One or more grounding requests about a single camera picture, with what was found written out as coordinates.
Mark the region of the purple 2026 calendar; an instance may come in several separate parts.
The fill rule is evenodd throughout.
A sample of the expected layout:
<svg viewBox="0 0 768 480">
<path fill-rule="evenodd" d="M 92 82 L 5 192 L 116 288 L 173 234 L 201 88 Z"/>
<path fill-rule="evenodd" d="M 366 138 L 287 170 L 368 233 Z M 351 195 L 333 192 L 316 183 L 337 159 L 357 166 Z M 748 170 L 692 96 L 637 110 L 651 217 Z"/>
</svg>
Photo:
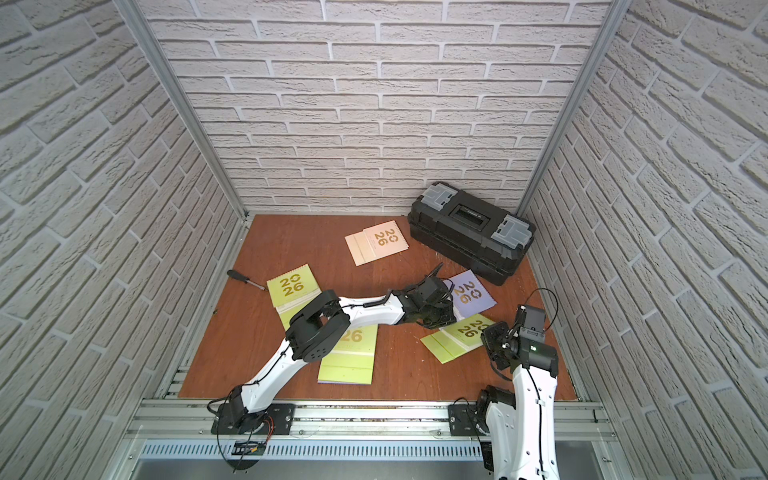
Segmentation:
<svg viewBox="0 0 768 480">
<path fill-rule="evenodd" d="M 445 279 L 444 283 L 451 291 L 453 311 L 458 321 L 489 310 L 497 304 L 471 270 Z"/>
</svg>

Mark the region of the green 2026 desk calendar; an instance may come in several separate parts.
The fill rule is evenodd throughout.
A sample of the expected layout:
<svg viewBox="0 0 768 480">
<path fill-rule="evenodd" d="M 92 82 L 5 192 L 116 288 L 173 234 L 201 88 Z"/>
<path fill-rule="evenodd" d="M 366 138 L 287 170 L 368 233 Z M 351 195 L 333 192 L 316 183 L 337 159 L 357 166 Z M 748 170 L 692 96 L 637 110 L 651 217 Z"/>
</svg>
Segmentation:
<svg viewBox="0 0 768 480">
<path fill-rule="evenodd" d="M 378 326 L 350 327 L 325 356 L 319 383 L 370 385 L 373 380 Z"/>
</svg>

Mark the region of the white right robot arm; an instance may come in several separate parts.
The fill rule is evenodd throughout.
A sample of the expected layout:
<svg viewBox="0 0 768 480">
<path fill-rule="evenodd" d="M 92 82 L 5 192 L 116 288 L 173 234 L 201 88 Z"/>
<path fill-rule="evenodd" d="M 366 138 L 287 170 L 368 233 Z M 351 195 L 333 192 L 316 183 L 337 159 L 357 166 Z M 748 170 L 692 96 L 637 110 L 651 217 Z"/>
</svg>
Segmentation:
<svg viewBox="0 0 768 480">
<path fill-rule="evenodd" d="M 480 425 L 490 435 L 483 458 L 495 479 L 558 479 L 554 406 L 557 350 L 521 337 L 505 322 L 486 328 L 481 340 L 495 372 L 511 368 L 511 392 L 489 386 L 478 398 Z"/>
</svg>

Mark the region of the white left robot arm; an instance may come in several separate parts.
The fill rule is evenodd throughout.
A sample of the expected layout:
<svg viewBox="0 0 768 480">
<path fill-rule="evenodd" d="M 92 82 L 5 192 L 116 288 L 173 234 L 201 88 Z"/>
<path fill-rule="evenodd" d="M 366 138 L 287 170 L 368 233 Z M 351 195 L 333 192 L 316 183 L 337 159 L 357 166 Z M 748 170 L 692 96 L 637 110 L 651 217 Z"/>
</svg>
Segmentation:
<svg viewBox="0 0 768 480">
<path fill-rule="evenodd" d="M 457 321 L 454 283 L 438 277 L 436 267 L 420 282 L 381 297 L 347 298 L 325 290 L 290 319 L 285 339 L 250 381 L 211 400 L 213 434 L 258 430 L 277 394 L 303 367 L 329 355 L 349 331 L 376 325 L 417 324 L 436 330 Z"/>
</svg>

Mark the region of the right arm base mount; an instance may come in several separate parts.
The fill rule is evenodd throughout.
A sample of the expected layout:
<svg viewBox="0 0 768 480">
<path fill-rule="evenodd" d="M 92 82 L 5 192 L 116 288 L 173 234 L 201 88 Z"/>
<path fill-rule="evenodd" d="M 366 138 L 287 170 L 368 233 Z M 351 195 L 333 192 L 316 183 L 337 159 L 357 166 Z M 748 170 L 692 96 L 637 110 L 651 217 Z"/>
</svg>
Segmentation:
<svg viewBox="0 0 768 480">
<path fill-rule="evenodd" d="M 483 465 L 489 472 L 493 471 L 491 441 L 482 440 L 481 436 L 487 435 L 485 414 L 494 395 L 495 388 L 488 385 L 480 391 L 476 402 L 472 403 L 465 397 L 459 397 L 447 407 L 450 434 L 474 438 L 479 444 Z"/>
</svg>

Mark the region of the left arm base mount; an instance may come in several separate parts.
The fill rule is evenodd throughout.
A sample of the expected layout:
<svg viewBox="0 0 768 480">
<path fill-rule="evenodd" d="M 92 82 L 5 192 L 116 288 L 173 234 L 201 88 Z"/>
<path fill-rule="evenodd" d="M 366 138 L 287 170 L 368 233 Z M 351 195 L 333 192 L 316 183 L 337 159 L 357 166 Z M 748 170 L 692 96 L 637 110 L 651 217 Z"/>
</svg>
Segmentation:
<svg viewBox="0 0 768 480">
<path fill-rule="evenodd" d="M 248 470 L 267 453 L 274 435 L 290 433 L 296 407 L 277 403 L 265 412 L 236 419 L 227 405 L 219 405 L 211 427 L 219 455 L 234 472 Z"/>
</svg>

